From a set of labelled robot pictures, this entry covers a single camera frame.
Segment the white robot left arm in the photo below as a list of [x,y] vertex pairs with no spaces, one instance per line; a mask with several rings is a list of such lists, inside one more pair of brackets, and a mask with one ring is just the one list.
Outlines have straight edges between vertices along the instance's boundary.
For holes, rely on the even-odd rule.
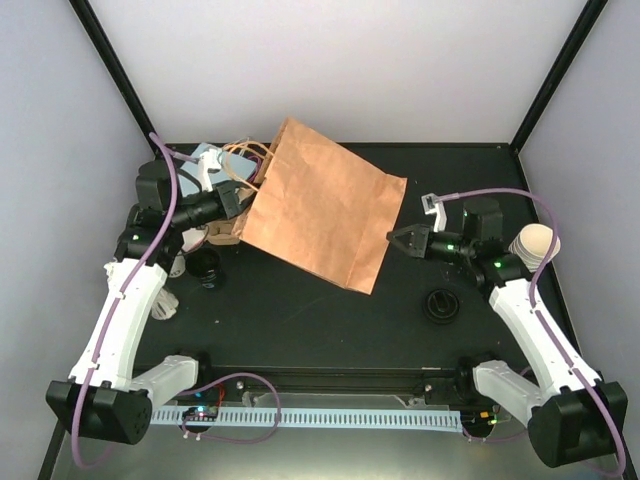
[[246,208],[240,184],[211,183],[197,176],[200,191],[183,195],[177,172],[151,161],[138,170],[137,201],[105,267],[108,295],[94,331],[65,381],[53,381],[46,402],[65,430],[78,437],[134,445],[151,415],[182,391],[193,399],[214,388],[213,372],[196,357],[170,355],[145,373],[134,360],[153,306],[181,250],[185,233],[212,221],[234,218]]

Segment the brown paper bag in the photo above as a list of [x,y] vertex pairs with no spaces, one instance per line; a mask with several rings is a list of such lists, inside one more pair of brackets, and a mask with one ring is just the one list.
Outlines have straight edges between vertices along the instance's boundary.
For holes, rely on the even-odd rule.
[[236,221],[240,241],[343,289],[371,294],[407,181],[287,118],[255,198]]

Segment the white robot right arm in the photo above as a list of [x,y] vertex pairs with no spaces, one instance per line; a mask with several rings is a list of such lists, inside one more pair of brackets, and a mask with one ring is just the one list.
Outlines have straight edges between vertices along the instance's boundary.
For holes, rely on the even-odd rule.
[[505,408],[526,428],[535,453],[549,467],[613,455],[618,466],[611,474],[622,475],[628,460],[624,389],[604,381],[552,318],[534,271],[504,244],[499,203],[471,195],[464,200],[461,232],[447,230],[443,199],[428,194],[423,209],[434,224],[396,229],[387,239],[410,257],[443,261],[467,274],[515,338],[534,378],[501,360],[475,362],[455,377],[457,396],[467,403],[487,397]]

